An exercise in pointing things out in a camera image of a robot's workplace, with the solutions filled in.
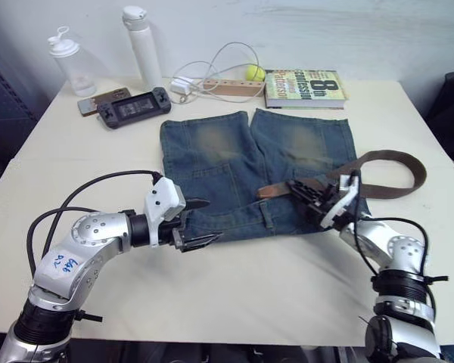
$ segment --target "book cover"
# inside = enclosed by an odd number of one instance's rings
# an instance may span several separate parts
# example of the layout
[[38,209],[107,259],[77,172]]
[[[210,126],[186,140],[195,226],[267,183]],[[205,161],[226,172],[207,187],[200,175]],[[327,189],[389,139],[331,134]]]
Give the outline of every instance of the book cover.
[[334,70],[267,70],[266,106],[342,108],[347,94]]

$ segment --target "plastic bottle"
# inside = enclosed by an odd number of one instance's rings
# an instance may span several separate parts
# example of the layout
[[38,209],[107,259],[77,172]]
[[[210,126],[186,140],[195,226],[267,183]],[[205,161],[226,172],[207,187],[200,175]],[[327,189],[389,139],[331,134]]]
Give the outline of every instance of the plastic bottle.
[[58,34],[48,40],[49,53],[58,62],[64,75],[72,85],[73,91],[80,97],[87,97],[96,92],[96,86],[88,69],[87,54],[72,39],[62,39],[69,31],[68,26],[58,28]]
[[163,81],[157,49],[146,15],[146,11],[139,6],[130,5],[123,9],[123,23],[128,29],[145,91],[150,92],[155,87],[163,87]]

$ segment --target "tennis ball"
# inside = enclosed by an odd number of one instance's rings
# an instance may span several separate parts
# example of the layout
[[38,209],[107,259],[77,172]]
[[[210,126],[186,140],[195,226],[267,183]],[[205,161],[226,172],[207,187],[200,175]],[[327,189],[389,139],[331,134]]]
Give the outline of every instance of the tennis ball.
[[258,66],[249,66],[245,73],[245,79],[247,81],[257,81],[261,82],[266,78],[266,72],[261,67]]

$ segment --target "bottle cap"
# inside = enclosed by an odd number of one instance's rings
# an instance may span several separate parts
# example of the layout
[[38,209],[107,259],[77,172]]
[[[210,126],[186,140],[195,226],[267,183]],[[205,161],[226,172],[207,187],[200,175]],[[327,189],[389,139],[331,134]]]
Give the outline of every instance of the bottle cap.
[[80,46],[72,39],[62,39],[62,35],[69,31],[68,26],[58,27],[58,34],[47,39],[50,46],[49,53],[52,57],[64,58],[78,52]]
[[123,8],[123,23],[128,30],[143,30],[148,28],[147,12],[139,6],[128,5]]

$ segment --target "jeans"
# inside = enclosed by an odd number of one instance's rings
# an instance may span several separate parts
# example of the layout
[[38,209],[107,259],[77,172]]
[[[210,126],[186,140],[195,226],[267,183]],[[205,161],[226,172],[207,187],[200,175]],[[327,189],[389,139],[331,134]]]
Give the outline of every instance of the jeans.
[[165,175],[186,198],[210,205],[188,213],[186,237],[222,232],[218,241],[318,231],[291,195],[258,200],[257,189],[325,173],[356,159],[348,121],[256,110],[161,126]]

